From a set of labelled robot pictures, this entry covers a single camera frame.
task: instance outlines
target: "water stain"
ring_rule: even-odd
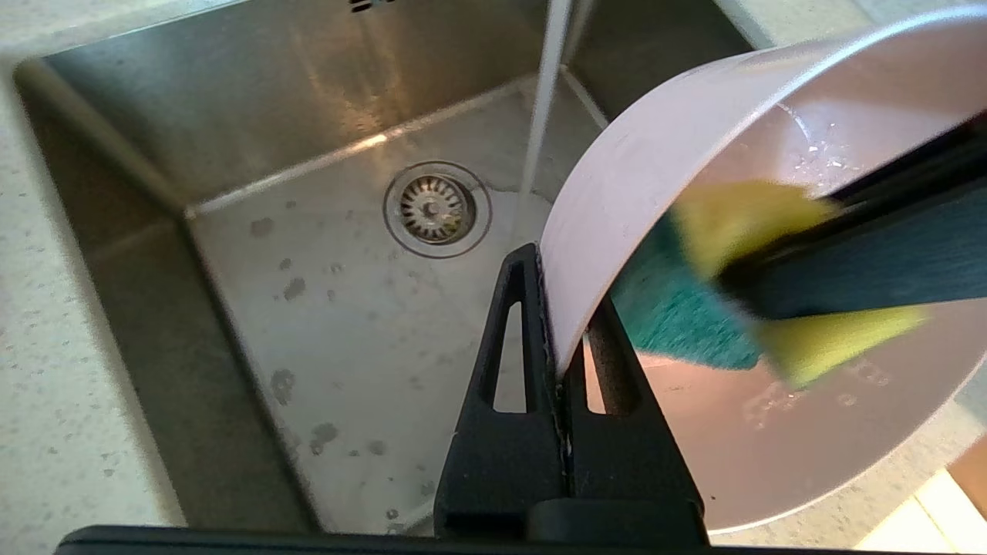
[[[261,218],[250,222],[250,234],[253,237],[267,237],[273,230],[274,220],[270,218]]]
[[[387,452],[387,443],[381,441],[380,439],[374,439],[367,444],[367,450],[372,454],[381,456]]]
[[[309,441],[309,448],[312,449],[312,454],[315,456],[321,455],[326,447],[326,443],[336,439],[339,435],[339,429],[328,422],[313,428],[312,440]]]
[[[301,277],[296,277],[288,282],[288,286],[284,288],[284,300],[292,300],[298,295],[305,292],[305,279]]]
[[[270,389],[274,400],[280,406],[286,406],[291,400],[291,389],[295,386],[295,374],[289,369],[280,368],[270,376]]]

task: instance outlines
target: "water droplet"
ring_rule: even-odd
[[[274,229],[274,220],[262,218],[254,220],[250,224],[250,234],[254,237],[267,237]]]
[[[274,400],[280,406],[286,406],[291,400],[291,389],[295,386],[295,374],[291,370],[281,368],[270,376],[270,389]]]
[[[367,444],[367,450],[377,456],[381,456],[387,452],[387,443],[380,439],[374,439]]]
[[[861,360],[847,366],[846,372],[860,381],[876,387],[884,387],[891,383],[891,375],[868,360]]]
[[[284,288],[284,300],[292,300],[298,295],[305,292],[305,279],[301,277],[296,277],[288,282],[288,285]]]
[[[312,454],[319,456],[322,454],[326,443],[329,443],[333,439],[336,439],[340,435],[340,430],[336,428],[331,423],[323,423],[312,429],[312,440],[309,441],[309,447],[312,449]]]

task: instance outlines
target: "sink basin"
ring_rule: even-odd
[[[712,2],[590,7],[525,240],[608,118],[749,49]],[[251,0],[18,67],[190,526],[426,520],[511,241],[545,14]]]

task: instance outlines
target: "white countertop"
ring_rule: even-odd
[[[943,5],[949,0],[906,3]],[[181,510],[13,89],[14,65],[229,0],[0,0],[0,551]],[[881,2],[720,0],[759,46],[884,22]],[[899,3],[894,9],[900,10]],[[987,377],[852,485],[717,543],[849,547],[985,430]]]

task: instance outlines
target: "drain ring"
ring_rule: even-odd
[[[384,222],[415,254],[457,257],[487,235],[490,195],[480,178],[458,164],[419,162],[398,173],[388,186]]]

